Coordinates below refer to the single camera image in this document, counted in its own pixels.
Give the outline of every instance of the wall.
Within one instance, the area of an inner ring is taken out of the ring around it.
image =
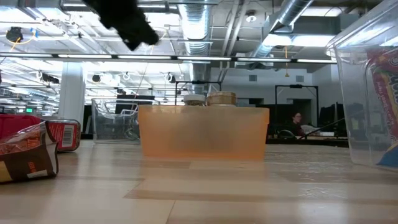
[[[312,76],[313,84],[319,86],[319,108],[343,103],[337,65],[326,65]]]
[[[307,73],[306,69],[289,69],[289,77],[285,77],[286,70],[253,70],[230,69],[228,70],[224,82],[224,91],[233,91],[238,98],[263,98],[264,104],[275,103],[275,85],[312,85],[312,74]],[[219,69],[213,68],[211,71],[212,81],[216,81]],[[257,75],[256,82],[249,82],[249,75]],[[303,75],[304,82],[297,83],[296,75]],[[311,93],[306,88],[291,89],[287,87],[278,88],[278,104],[289,103],[289,99],[310,99],[312,100],[312,123],[316,124],[316,101],[315,89],[310,88]]]

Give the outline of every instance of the person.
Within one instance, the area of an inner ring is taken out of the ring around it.
[[[292,122],[290,124],[289,131],[295,136],[304,136],[304,130],[301,128],[301,114],[299,112],[292,113]]]

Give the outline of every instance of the clear plastic container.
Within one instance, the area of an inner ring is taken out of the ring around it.
[[[92,99],[95,143],[140,144],[140,105],[159,105],[155,100]]]
[[[353,162],[398,166],[398,1],[385,0],[328,46],[339,67]]]

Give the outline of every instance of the column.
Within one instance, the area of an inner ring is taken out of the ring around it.
[[[83,127],[86,72],[81,62],[64,62],[62,69],[59,119],[75,119]]]

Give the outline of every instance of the orange plastic container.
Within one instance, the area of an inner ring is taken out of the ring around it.
[[[141,105],[145,156],[263,160],[269,110],[224,106]]]

